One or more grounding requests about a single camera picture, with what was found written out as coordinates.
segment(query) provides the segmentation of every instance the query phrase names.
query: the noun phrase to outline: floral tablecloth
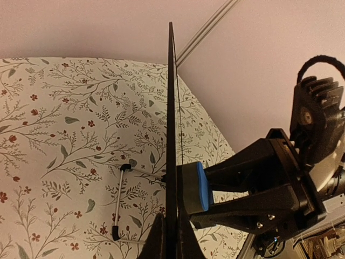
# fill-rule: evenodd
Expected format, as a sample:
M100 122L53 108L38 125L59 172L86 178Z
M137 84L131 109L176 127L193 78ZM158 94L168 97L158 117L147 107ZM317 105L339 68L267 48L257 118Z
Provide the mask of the floral tablecloth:
M0 59L0 258L136 258L164 184L167 66L94 58ZM184 162L233 154L180 80ZM217 193L223 201L239 194ZM195 232L207 258L236 258L246 234Z

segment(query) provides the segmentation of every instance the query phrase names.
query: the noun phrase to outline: red flower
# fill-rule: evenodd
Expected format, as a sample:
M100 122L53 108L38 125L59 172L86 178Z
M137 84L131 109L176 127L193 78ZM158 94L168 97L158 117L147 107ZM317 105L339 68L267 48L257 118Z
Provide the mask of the red flower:
M38 111L36 109L31 110L31 115L32 116L38 115Z
M88 126L93 127L95 126L95 123L93 123L93 120L87 122Z
M36 235L35 233L33 233L32 234L32 238L31 238L31 240L34 242L34 241L36 241L36 242L39 242L39 238L40 238L41 236L40 235Z
M33 101L35 101L35 100L38 99L38 98L37 98L37 95L35 95L35 94L33 94L32 96L30 96L30 98L31 98L31 100L33 100Z
M16 140L17 140L17 137L16 137L16 136L10 135L9 141L10 141L11 143L14 143Z
M25 186L24 192L29 194L31 191L31 189L28 186Z
M115 213L113 213L113 221L115 222Z
M77 250L79 250L79 244L78 243L75 243L75 244L73 244L73 243L71 243L71 247L72 247L72 251L77 251Z
M6 193L0 192L0 202L1 203L5 203L5 200L8 199L6 196L7 196Z
M74 214L77 216L77 218L82 217L82 214L81 214L80 210L78 212L75 212Z
M106 226L104 226L104 223L103 223L103 225L102 225L102 227L101 227L101 229L100 229L100 232L101 232L101 234L102 235L106 235L107 233L108 233L108 231L106 230Z

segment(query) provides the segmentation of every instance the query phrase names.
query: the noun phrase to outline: blue pad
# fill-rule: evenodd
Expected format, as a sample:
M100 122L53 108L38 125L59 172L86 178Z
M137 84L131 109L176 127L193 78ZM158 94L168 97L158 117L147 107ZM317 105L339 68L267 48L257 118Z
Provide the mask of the blue pad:
M200 202L203 210L206 212L209 210L210 205L214 204L212 189L206 178L205 171L201 162L197 163L197 170L199 175L199 195Z

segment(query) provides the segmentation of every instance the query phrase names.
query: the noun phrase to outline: green leaf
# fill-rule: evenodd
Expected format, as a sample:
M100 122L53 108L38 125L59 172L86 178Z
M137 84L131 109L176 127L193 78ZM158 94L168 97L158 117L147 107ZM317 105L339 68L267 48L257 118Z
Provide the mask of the green leaf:
M211 234L211 237L212 237L213 240L218 241L214 234Z
M68 157L68 153L64 145L61 145L61 153L64 155L65 160Z
M84 165L84 163L81 161L76 161L75 163L82 168L86 168L86 165Z
M90 97L89 97L89 99L90 99L90 101L91 101L91 102L93 102L95 105L97 105L97 103L96 103L95 99L93 99L93 97L92 97L92 96L90 96Z
M7 129L10 125L0 127L0 133Z
M133 217L132 215L130 215L130 217L132 218L134 224L136 224L138 226L138 228L142 227L142 223L139 219L137 219L136 217Z
M67 124L75 123L75 122L77 122L77 121L80 121L80 120L78 120L77 118L65 117L65 122L66 122Z
M87 211L86 213L89 213L93 210L93 208L95 207L96 202L92 199L88 199L88 207L87 207Z
M55 250L58 250L58 248L53 248L53 249L47 250L46 252L43 252L42 257L45 257L45 256L51 254Z
M13 76L14 73L16 73L16 70L15 70L15 69L11 69L10 72L9 72L8 78L10 78L11 76Z
M150 161L151 161L151 163L156 163L156 159L155 159L155 156L152 153L152 151L151 151L151 155L150 155Z
M49 62L48 62L47 60L45 60L45 59L42 59L42 58L41 58L41 60L42 60L42 62L43 62L44 64L47 64L47 65L49 65Z
M56 158L50 162L50 164L47 166L47 169L50 169L55 164Z
M157 193L159 193L161 190L155 190L155 192L153 193L153 196L156 196Z
M129 159L129 164L132 166L132 167L135 167L137 164L138 164L138 162L137 161L135 161L134 159Z
M30 259L29 256L27 255L27 253L25 252L24 248L18 244L17 244L17 246L18 246L18 250L19 250L20 259Z

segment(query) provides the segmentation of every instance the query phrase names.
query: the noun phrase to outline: floral pattern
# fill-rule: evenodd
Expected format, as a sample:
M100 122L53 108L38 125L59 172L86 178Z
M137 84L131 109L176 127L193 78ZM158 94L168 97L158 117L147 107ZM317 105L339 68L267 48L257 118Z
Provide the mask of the floral pattern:
M178 163L233 154L179 78ZM165 185L167 66L94 58L0 60L0 258L137 258ZM111 228L120 196L119 234ZM243 194L214 193L221 202ZM207 258L236 258L244 232L195 231Z

